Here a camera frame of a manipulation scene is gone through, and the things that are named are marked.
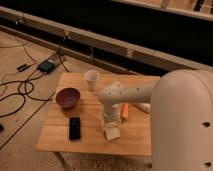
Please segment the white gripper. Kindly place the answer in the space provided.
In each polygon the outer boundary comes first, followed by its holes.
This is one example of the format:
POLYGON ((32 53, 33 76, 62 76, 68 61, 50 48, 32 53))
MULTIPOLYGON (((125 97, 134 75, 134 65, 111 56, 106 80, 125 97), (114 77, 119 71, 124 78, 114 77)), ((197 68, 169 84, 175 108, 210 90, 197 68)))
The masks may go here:
POLYGON ((102 113, 102 122, 104 125, 102 126, 102 130, 104 131, 105 134, 107 132, 106 126, 109 124, 114 124, 115 127, 118 130, 120 130, 120 123, 121 123, 120 113, 113 113, 113 114, 102 113))

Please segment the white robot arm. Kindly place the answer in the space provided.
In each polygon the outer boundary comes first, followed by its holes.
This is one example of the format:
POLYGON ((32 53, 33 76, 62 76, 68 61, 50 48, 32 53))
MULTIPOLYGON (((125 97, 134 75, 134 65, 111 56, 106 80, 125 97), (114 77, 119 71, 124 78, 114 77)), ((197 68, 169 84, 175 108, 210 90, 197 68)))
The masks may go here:
POLYGON ((105 117, 122 102, 149 103, 153 171, 213 171, 213 71, 176 70, 98 94, 105 117))

